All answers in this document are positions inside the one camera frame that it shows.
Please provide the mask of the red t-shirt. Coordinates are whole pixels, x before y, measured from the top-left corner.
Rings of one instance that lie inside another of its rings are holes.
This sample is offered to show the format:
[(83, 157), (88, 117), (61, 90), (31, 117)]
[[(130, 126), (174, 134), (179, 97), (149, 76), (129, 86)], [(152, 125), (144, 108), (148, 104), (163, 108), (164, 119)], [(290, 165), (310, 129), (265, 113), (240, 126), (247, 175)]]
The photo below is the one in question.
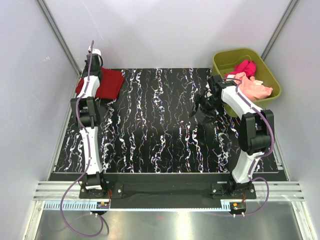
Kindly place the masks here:
[(76, 102), (76, 99), (84, 94), (83, 99), (87, 97), (94, 97), (107, 100), (116, 100), (120, 89), (124, 83), (124, 77), (120, 71), (106, 69), (101, 67), (100, 73), (102, 77), (99, 78), (90, 72), (88, 81), (88, 68), (82, 71), (81, 79), (75, 89), (76, 97), (72, 98), (71, 102)]

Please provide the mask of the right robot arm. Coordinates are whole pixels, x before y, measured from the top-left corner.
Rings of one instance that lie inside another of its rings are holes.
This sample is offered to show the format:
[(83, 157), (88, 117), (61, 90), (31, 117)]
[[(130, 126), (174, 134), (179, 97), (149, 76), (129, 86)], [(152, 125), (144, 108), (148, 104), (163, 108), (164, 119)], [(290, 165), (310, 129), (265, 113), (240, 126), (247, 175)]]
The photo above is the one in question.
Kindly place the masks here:
[(275, 144), (274, 113), (255, 105), (240, 90), (242, 80), (235, 77), (211, 76), (202, 94), (197, 93), (193, 100), (190, 117), (198, 110), (204, 115), (205, 123), (213, 122), (217, 107), (227, 104), (240, 119), (238, 144), (241, 152), (235, 168), (225, 184), (215, 187), (211, 195), (215, 199), (231, 197), (242, 199), (254, 193), (253, 172), (259, 159), (269, 156)]

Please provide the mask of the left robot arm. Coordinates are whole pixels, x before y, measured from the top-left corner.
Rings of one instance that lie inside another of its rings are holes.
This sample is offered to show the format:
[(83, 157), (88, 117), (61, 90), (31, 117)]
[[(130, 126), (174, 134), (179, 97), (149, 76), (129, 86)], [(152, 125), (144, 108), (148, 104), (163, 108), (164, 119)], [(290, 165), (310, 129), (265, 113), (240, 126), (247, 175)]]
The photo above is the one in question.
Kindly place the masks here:
[(70, 100), (72, 117), (84, 150), (84, 173), (78, 180), (81, 199), (103, 198), (108, 193), (98, 147), (100, 113), (95, 100), (103, 76), (102, 65), (101, 51), (90, 46), (82, 71), (82, 86), (76, 97)]

